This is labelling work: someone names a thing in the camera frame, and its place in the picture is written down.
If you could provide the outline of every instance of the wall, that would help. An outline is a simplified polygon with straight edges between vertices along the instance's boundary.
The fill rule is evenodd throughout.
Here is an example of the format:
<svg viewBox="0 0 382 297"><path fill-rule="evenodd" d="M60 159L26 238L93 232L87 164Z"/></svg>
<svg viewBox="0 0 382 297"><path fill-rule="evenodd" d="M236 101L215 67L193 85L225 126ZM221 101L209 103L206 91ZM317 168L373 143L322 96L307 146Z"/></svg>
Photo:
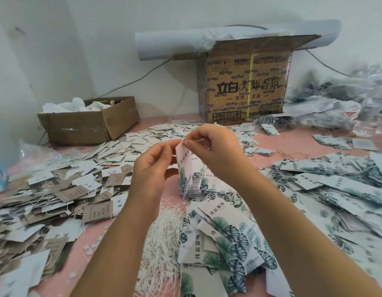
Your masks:
<svg viewBox="0 0 382 297"><path fill-rule="evenodd" d="M17 139L37 143L39 106L0 27L0 159L18 158Z"/></svg>
<svg viewBox="0 0 382 297"><path fill-rule="evenodd" d="M95 96L66 0L0 0L0 23L39 104Z"/></svg>
<svg viewBox="0 0 382 297"><path fill-rule="evenodd" d="M341 36L312 50L326 64L350 72L382 62L382 0L68 0L97 94L138 79L162 61L140 62L134 32L340 19ZM296 52L290 84L311 68L331 71ZM112 96L134 95L141 116L198 111L195 62L169 62Z"/></svg>

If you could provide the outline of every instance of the clear water bottle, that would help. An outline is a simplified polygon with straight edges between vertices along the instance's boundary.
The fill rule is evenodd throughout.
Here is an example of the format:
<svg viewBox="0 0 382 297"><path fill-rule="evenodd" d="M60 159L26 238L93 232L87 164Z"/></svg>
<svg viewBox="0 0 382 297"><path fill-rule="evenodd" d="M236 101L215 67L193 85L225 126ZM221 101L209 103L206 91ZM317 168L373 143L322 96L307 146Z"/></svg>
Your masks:
<svg viewBox="0 0 382 297"><path fill-rule="evenodd" d="M372 136L382 118L382 86L374 88L362 103L353 133L360 137Z"/></svg>

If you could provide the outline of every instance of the person's left hand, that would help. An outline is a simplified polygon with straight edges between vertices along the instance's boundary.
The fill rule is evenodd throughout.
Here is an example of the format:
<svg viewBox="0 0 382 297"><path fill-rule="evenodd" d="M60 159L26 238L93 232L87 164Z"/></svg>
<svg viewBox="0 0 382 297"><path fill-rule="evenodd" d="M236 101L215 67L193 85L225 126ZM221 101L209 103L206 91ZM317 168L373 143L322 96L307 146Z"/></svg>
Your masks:
<svg viewBox="0 0 382 297"><path fill-rule="evenodd" d="M175 147L181 139L158 143L142 154L133 167L130 191L125 207L139 221L149 227L158 217L159 204L164 190L165 180L178 174L178 169L168 169L176 164Z"/></svg>

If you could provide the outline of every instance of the person's right hand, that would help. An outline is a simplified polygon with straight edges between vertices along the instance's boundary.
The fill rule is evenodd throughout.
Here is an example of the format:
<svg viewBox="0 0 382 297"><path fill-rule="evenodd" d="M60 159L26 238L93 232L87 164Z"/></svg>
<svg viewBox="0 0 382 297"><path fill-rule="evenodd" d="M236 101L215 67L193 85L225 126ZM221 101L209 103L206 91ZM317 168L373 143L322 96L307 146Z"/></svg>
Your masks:
<svg viewBox="0 0 382 297"><path fill-rule="evenodd" d="M197 142L203 138L208 139L209 149L204 146L206 143ZM204 124L189 133L183 144L202 159L218 178L231 186L242 177L243 172L253 168L231 129Z"/></svg>

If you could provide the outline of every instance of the packing tape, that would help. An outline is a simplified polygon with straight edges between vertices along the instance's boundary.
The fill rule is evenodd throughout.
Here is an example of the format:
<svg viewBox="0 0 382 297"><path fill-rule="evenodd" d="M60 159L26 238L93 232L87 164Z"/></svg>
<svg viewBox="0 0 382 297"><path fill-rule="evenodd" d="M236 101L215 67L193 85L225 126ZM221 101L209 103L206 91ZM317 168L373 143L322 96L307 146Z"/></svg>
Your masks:
<svg viewBox="0 0 382 297"><path fill-rule="evenodd" d="M250 73L249 73L249 87L248 87L248 92L247 92L246 119L249 117L250 94L251 94L251 90L252 90L252 70L253 70L253 52L250 56Z"/></svg>

